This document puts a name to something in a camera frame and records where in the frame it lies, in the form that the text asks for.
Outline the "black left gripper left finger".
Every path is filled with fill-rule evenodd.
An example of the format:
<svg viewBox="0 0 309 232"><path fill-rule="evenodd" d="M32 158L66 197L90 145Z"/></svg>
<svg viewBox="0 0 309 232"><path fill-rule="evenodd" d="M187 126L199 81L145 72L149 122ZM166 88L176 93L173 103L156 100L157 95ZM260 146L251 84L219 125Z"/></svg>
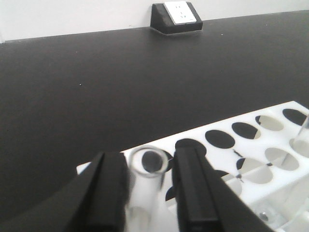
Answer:
<svg viewBox="0 0 309 232"><path fill-rule="evenodd" d="M128 167L121 152L101 152L59 192L1 224L2 232L122 232Z"/></svg>

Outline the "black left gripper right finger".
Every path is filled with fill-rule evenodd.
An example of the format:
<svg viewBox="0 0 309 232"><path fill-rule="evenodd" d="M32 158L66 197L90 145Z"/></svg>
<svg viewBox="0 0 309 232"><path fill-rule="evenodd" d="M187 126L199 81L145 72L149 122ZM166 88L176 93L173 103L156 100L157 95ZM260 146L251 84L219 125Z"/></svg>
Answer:
<svg viewBox="0 0 309 232"><path fill-rule="evenodd" d="M270 232L205 158L193 139L175 144L172 182L181 232Z"/></svg>

